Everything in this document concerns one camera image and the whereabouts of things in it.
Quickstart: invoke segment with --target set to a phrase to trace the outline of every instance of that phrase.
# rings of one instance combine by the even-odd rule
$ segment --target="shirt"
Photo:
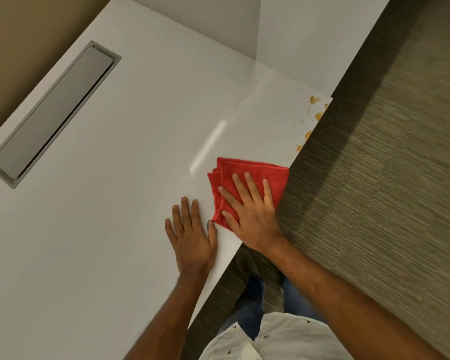
[[[326,324],[289,313],[263,316],[252,341],[235,322],[207,345],[200,360],[353,360]]]

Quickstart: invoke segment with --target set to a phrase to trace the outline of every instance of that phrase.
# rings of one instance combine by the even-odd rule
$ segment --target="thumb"
[[[208,221],[208,242],[210,242],[211,248],[216,251],[218,247],[217,243],[217,228],[212,220]]]
[[[225,218],[225,221],[227,222],[228,226],[234,232],[234,234],[238,236],[240,225],[235,219],[235,217],[228,211],[222,211],[222,215]]]

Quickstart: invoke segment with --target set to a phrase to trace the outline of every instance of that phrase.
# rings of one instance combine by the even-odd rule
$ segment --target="brown wall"
[[[0,126],[109,0],[0,0]]]

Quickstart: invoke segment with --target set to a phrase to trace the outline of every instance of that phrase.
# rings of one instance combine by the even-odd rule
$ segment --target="microfiber cloth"
[[[268,180],[275,209],[278,208],[280,199],[285,191],[285,186],[287,185],[288,168],[286,167],[269,163],[251,162],[248,160],[217,158],[217,167],[214,168],[211,173],[208,173],[208,179],[210,180],[211,191],[213,193],[213,200],[215,203],[215,214],[213,215],[212,221],[229,230],[230,227],[228,227],[228,224],[222,215],[222,211],[225,210],[230,212],[237,221],[239,221],[239,216],[222,197],[218,191],[218,187],[225,187],[228,192],[230,192],[238,201],[240,201],[241,204],[243,204],[237,188],[235,188],[232,174],[238,174],[243,184],[248,189],[244,176],[245,172],[249,172],[251,174],[262,198],[264,197],[263,180]]]

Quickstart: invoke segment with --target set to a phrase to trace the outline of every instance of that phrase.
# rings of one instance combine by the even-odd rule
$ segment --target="pant leg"
[[[217,335],[238,322],[246,335],[255,340],[260,332],[260,324],[264,316],[265,283],[259,276],[251,276],[245,290],[235,302],[235,307],[228,315]]]
[[[320,315],[310,304],[310,302],[301,295],[297,287],[287,277],[283,278],[283,312],[313,318],[314,320],[326,324],[324,317]]]

